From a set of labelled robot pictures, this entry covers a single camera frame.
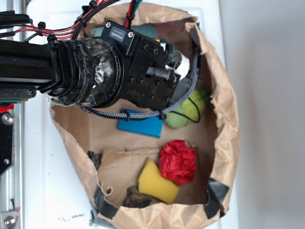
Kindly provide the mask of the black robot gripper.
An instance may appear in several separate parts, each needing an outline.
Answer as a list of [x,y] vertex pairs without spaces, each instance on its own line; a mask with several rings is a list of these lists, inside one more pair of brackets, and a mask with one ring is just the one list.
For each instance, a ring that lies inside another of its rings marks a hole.
[[110,45],[113,72],[101,96],[100,108],[127,100],[139,108],[163,110],[182,99],[190,88],[187,73],[179,73],[170,63],[174,45],[165,46],[152,38],[107,21],[101,40]]

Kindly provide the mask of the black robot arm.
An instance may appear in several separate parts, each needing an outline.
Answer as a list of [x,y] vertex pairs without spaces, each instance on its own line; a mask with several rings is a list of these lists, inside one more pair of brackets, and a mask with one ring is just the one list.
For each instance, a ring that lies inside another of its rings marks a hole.
[[99,37],[46,44],[0,35],[0,102],[21,103],[37,92],[61,106],[106,108],[123,99],[137,107],[164,110],[192,90],[185,77],[189,60],[176,60],[172,43],[161,43],[112,21]]

